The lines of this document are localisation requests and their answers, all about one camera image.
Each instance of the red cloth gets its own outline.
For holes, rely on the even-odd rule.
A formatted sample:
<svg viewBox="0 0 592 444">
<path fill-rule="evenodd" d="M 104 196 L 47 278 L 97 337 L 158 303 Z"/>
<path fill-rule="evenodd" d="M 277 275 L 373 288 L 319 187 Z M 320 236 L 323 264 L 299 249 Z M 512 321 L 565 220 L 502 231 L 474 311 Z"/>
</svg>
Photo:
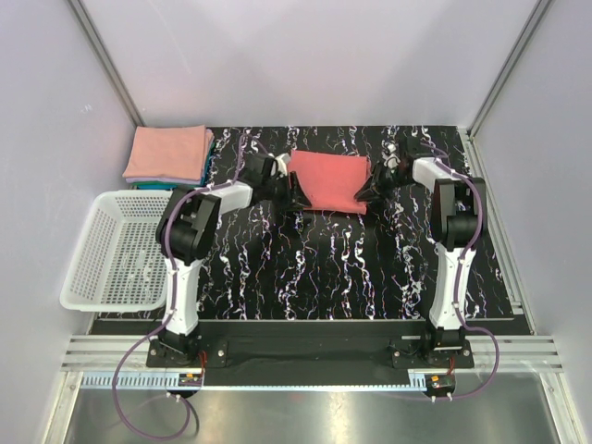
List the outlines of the red cloth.
<svg viewBox="0 0 592 444">
<path fill-rule="evenodd" d="M 370 175 L 370 162 L 359 155 L 292 151 L 288 171 L 295 171 L 312 210 L 366 214 L 366 204 L 353 195 Z"/>
</svg>

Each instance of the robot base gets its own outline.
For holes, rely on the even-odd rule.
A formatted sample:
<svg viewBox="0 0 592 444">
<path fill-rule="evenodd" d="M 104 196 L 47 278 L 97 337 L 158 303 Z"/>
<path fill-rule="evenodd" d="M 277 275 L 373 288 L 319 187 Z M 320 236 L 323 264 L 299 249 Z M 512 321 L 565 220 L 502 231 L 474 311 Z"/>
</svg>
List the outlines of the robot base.
<svg viewBox="0 0 592 444">
<path fill-rule="evenodd" d="M 450 368 L 454 357 L 454 368 L 475 368 L 471 344 L 465 340 L 462 350 L 425 351 L 420 339 L 398 339 L 390 344 L 392 366 L 397 370 L 417 368 Z"/>
<path fill-rule="evenodd" d="M 201 367 L 202 363 L 197 350 L 190 356 L 167 347 L 160 339 L 152 339 L 146 358 L 146 366 L 151 368 Z M 225 340 L 206 340 L 199 337 L 199 350 L 205 352 L 208 368 L 226 366 L 228 343 Z"/>
</svg>

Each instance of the metal frame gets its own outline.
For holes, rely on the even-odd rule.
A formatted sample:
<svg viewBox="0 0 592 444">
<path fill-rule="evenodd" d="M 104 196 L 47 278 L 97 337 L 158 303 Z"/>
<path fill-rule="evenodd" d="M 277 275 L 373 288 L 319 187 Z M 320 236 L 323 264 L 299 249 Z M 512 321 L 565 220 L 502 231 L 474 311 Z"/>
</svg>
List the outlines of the metal frame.
<svg viewBox="0 0 592 444">
<path fill-rule="evenodd" d="M 85 381 L 91 381 L 96 386 L 97 369 L 112 372 L 125 350 L 141 337 L 130 336 L 75 336 L 72 338 L 66 359 L 62 365 L 59 395 L 55 401 L 54 410 L 48 424 L 43 442 L 46 444 L 62 443 L 68 432 L 69 422 L 74 410 L 76 399 L 81 388 L 88 387 Z M 458 369 L 458 373 L 486 373 L 491 368 L 494 352 L 491 341 L 487 337 L 469 337 L 475 358 L 474 369 Z M 565 381 L 565 374 L 555 344 L 547 336 L 498 336 L 500 347 L 499 371 L 503 373 L 538 374 L 547 398 L 551 416 L 562 444 L 587 443 L 582 425 L 574 408 L 574 402 Z M 145 357 L 148 344 L 145 343 L 134 352 L 126 366 L 124 373 L 150 376 L 154 380 L 177 375 L 180 369 L 149 369 L 145 367 Z M 199 373 L 201 369 L 182 369 L 183 372 Z M 406 387 L 203 387 L 210 390 L 302 390 L 309 391 L 422 391 L 425 386 L 424 373 L 434 373 L 434 369 L 416 369 L 410 372 L 410 384 Z M 134 389 L 128 384 L 123 389 Z"/>
<path fill-rule="evenodd" d="M 475 140 L 469 137 L 466 129 L 458 129 L 461 136 L 462 147 L 466 153 L 466 158 L 471 168 L 471 172 L 478 177 L 485 179 L 489 183 L 487 172 L 479 150 L 475 146 Z M 518 273 L 518 268 L 513 259 L 512 248 L 508 240 L 508 235 L 501 222 L 500 210 L 496 198 L 490 188 L 487 188 L 487 217 L 488 227 L 491 233 L 491 241 L 498 257 L 499 267 L 506 284 L 506 290 L 512 304 L 512 312 L 515 315 L 524 314 L 531 334 L 537 333 L 535 321 L 530 310 L 530 306 L 525 297 L 524 286 Z"/>
<path fill-rule="evenodd" d="M 530 16 L 528 17 L 528 20 L 526 21 L 524 27 L 522 28 L 522 31 L 520 32 L 520 35 L 518 36 L 516 43 L 512 47 L 510 53 L 508 54 L 508 57 L 506 58 L 506 61 L 501 67 L 501 71 L 499 72 L 498 77 L 495 79 L 493 85 L 491 86 L 491 89 L 487 93 L 485 102 L 483 102 L 483 104 L 479 108 L 475 120 L 473 120 L 473 123 L 468 128 L 468 132 L 469 134 L 471 134 L 472 137 L 474 137 L 483 126 L 483 122 L 487 118 L 487 115 L 489 114 L 489 111 L 495 104 L 496 100 L 498 100 L 498 96 L 500 95 L 501 90 L 505 86 L 506 81 L 508 81 L 508 78 L 512 74 L 514 68 L 516 68 L 516 64 L 518 63 L 518 60 L 524 53 L 524 49 L 532 40 L 535 31 L 537 30 L 543 18 L 549 11 L 549 8 L 553 2 L 554 0 L 538 0 L 536 2 L 536 5 L 530 13 Z"/>
<path fill-rule="evenodd" d="M 96 54 L 99 63 L 103 67 L 107 78 L 111 82 L 113 90 L 117 94 L 121 105 L 128 113 L 129 119 L 137 127 L 143 127 L 144 121 L 142 116 L 138 111 L 133 99 L 131 98 L 126 84 L 123 82 L 123 79 L 121 79 L 121 75 L 117 71 L 113 60 L 111 60 L 111 56 L 107 52 L 106 46 L 103 43 L 103 40 L 101 39 L 101 36 L 99 35 L 99 32 L 96 29 L 96 26 L 94 25 L 93 20 L 86 10 L 82 0 L 67 0 L 67 3 L 69 4 L 72 13 L 82 27 L 82 30 L 84 31 L 84 34 L 86 35 L 92 50 Z"/>
</svg>

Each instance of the metal floor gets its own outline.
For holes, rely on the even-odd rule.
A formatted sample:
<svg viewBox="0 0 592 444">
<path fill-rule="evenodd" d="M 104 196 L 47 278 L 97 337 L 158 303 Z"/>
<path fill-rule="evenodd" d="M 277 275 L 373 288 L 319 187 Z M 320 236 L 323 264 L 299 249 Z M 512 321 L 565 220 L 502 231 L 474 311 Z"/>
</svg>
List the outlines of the metal floor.
<svg viewBox="0 0 592 444">
<path fill-rule="evenodd" d="M 476 375 L 458 375 L 459 392 L 480 384 Z M 120 392 L 132 423 L 148 433 L 174 433 L 185 411 L 171 400 L 141 409 L 158 394 Z M 176 443 L 559 443 L 540 379 L 501 374 L 485 392 L 466 401 L 406 401 L 423 395 L 361 392 L 203 391 L 191 398 L 199 430 L 191 420 Z M 66 441 L 143 443 L 117 418 L 108 390 L 80 391 Z"/>
</svg>

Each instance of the black and white patterned surface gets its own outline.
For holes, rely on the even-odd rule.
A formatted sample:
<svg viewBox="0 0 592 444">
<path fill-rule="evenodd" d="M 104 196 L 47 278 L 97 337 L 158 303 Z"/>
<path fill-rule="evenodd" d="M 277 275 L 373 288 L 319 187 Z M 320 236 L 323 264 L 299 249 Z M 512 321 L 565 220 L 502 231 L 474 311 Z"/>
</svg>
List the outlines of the black and white patterned surface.
<svg viewBox="0 0 592 444">
<path fill-rule="evenodd" d="M 306 150 L 367 155 L 373 164 L 386 158 L 399 135 L 414 135 L 447 151 L 455 169 L 469 172 L 454 127 L 216 128 L 210 183 L 233 176 L 238 139 L 244 130 L 259 138 L 270 153 Z M 429 212 L 430 193 L 421 186 L 408 186 L 399 189 L 391 202 L 369 207 L 365 216 L 274 214 L 270 203 L 223 215 L 200 275 L 200 317 L 426 317 L 438 270 Z M 512 317 L 489 238 L 477 246 L 466 308 L 468 317 Z"/>
</svg>

